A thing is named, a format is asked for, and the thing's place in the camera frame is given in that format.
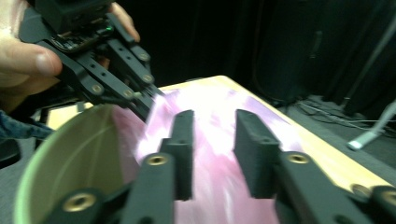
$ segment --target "bucket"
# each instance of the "bucket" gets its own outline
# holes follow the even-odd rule
[[[72,190],[110,193],[123,185],[112,110],[99,105],[80,113],[39,147],[18,188],[14,223],[42,223]]]

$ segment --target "pink plastic bag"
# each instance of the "pink plastic bag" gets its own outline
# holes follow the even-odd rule
[[[278,223],[274,200],[249,197],[233,154],[235,110],[256,113],[281,142],[284,151],[302,151],[292,126],[252,97],[226,88],[190,86],[157,96],[147,124],[130,110],[115,107],[125,182],[136,177],[138,164],[157,152],[170,135],[174,116],[194,111],[193,199],[176,202],[177,224]]]

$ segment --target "black curtain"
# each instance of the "black curtain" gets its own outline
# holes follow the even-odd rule
[[[226,75],[274,104],[320,94],[373,119],[396,97],[393,38],[367,66],[395,0],[118,2],[158,86]]]

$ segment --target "table surface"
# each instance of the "table surface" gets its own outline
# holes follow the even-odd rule
[[[172,86],[161,88],[161,90],[174,90],[188,87],[193,84],[204,84],[207,86],[221,86],[250,94],[252,97],[267,106],[281,118],[290,123],[301,138],[301,145],[305,153],[311,156],[323,172],[332,180],[332,182],[347,190],[351,190],[353,185],[360,185],[371,188],[378,185],[389,185],[388,182],[373,174],[363,166],[359,165],[348,156],[330,146],[325,141],[309,132],[307,129],[282,114],[271,105],[265,103],[262,99],[252,94],[233,80],[225,76],[216,76],[197,79],[194,81],[184,82]],[[76,106],[58,108],[49,112],[49,126],[53,129],[59,128],[63,123],[73,118],[77,114]]]

